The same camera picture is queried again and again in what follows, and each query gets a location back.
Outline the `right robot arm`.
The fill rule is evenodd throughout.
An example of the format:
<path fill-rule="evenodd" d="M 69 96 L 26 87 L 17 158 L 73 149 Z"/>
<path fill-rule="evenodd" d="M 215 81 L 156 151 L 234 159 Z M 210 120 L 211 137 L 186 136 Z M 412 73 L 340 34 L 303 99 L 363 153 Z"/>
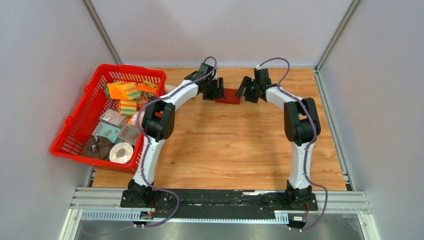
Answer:
<path fill-rule="evenodd" d="M 262 99 L 283 110 L 284 132 L 292 147 L 285 203 L 293 210 L 299 209 L 312 197 L 312 150 L 321 132 L 315 100 L 298 97 L 283 89 L 280 83 L 272 83 L 266 68 L 254 69 L 254 77 L 244 76 L 235 96 L 251 103 Z"/>

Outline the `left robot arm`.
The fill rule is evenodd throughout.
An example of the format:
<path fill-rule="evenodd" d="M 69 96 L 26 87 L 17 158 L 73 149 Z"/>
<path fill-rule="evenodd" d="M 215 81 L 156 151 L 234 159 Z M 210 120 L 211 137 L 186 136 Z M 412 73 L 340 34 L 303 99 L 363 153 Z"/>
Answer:
<path fill-rule="evenodd" d="M 176 88 L 163 96 L 151 98 L 143 108 L 142 122 L 138 125 L 143 136 L 143 148 L 140 163 L 127 190 L 140 207 L 148 207 L 153 201 L 156 165 L 164 143 L 173 133 L 176 111 L 199 93 L 217 89 L 219 81 L 216 73 L 216 65 L 202 63 Z"/>

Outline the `red paper box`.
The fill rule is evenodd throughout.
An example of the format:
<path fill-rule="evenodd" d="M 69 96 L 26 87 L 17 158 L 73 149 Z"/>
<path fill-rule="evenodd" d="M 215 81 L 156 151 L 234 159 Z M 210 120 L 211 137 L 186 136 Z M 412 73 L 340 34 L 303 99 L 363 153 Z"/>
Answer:
<path fill-rule="evenodd" d="M 216 98 L 214 101 L 221 104 L 239 105 L 241 98 L 236 96 L 237 89 L 224 88 L 224 98 Z"/>

